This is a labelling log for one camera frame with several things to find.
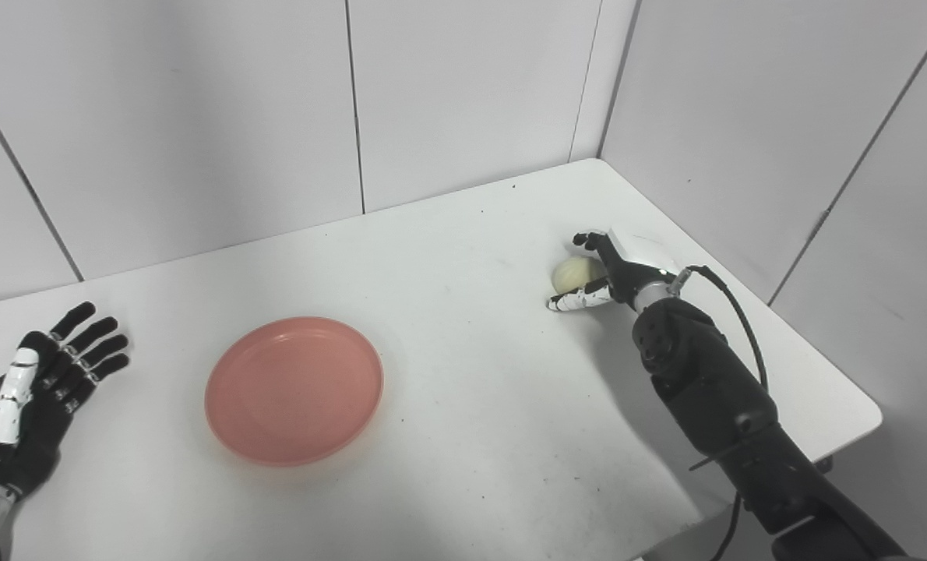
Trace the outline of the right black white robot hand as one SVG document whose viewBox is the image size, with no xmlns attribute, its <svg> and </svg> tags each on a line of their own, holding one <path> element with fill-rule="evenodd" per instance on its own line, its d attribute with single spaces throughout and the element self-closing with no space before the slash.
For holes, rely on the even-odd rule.
<svg viewBox="0 0 927 561">
<path fill-rule="evenodd" d="M 578 231 L 573 246 L 591 252 L 603 274 L 566 291 L 557 291 L 545 303 L 553 312 L 574 312 L 599 308 L 609 303 L 630 306 L 642 312 L 656 302 L 680 298 L 682 284 L 690 273 L 680 273 L 656 265 L 651 256 L 634 256 L 621 245 L 615 231 Z"/>
</svg>

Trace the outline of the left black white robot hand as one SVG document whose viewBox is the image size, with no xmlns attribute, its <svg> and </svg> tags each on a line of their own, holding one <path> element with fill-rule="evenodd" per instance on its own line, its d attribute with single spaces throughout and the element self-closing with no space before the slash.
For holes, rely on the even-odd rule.
<svg viewBox="0 0 927 561">
<path fill-rule="evenodd" d="M 29 400 L 19 406 L 17 437 L 0 441 L 0 487 L 23 499 L 44 485 L 61 457 L 76 412 L 112 373 L 129 365 L 129 339 L 105 316 L 90 323 L 92 302 L 69 310 L 50 330 L 30 331 L 18 344 L 33 365 Z M 0 376 L 0 397 L 4 376 Z"/>
</svg>

